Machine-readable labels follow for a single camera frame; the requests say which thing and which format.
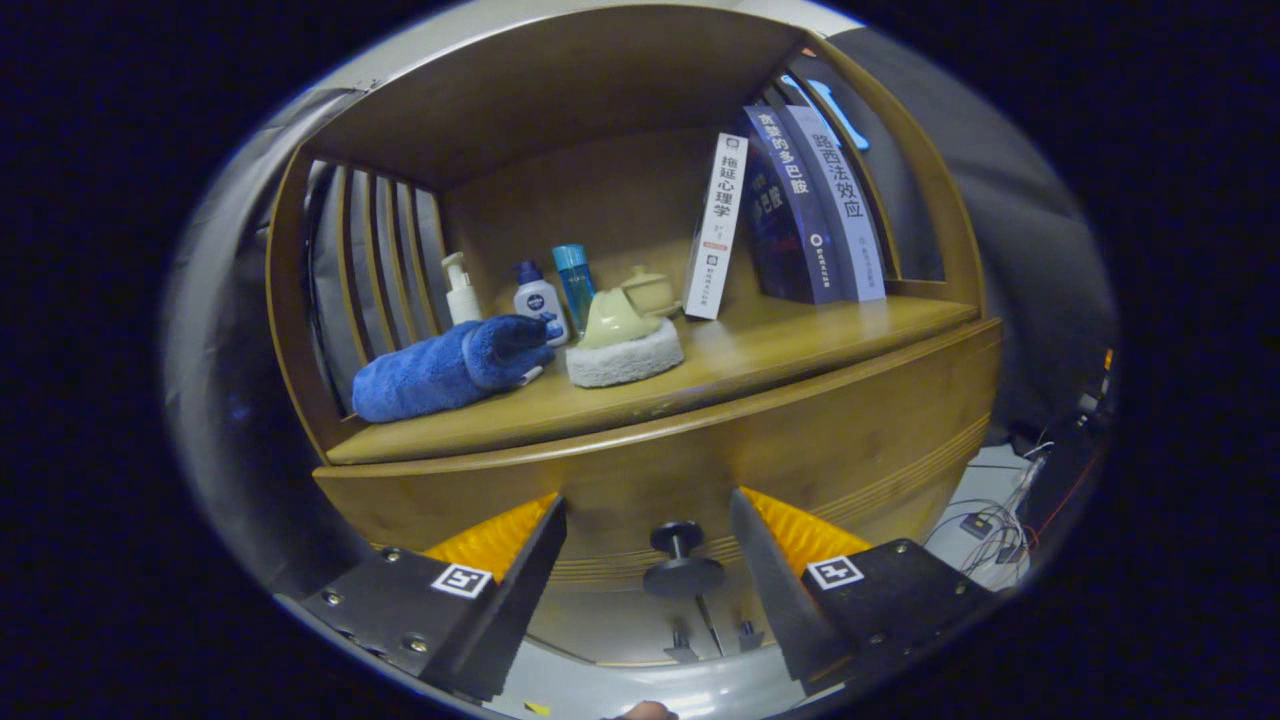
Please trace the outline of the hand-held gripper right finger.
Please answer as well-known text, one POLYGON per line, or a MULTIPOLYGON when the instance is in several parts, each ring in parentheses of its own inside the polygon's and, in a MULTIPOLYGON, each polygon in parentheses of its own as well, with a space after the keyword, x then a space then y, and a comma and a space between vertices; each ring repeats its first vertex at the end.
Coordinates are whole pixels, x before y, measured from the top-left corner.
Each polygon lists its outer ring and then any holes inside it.
POLYGON ((808 694, 869 691, 997 598, 911 539, 870 544, 748 487, 731 495, 730 516, 788 674, 808 694))

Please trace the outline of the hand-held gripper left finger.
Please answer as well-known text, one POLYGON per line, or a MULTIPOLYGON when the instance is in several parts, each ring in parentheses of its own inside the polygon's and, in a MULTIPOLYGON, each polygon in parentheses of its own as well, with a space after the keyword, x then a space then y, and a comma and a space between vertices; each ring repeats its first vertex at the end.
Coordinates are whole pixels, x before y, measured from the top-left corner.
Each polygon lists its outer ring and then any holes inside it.
POLYGON ((385 546, 300 606, 401 673, 488 702, 504 688, 566 536, 564 498, 550 493, 426 553, 385 546))

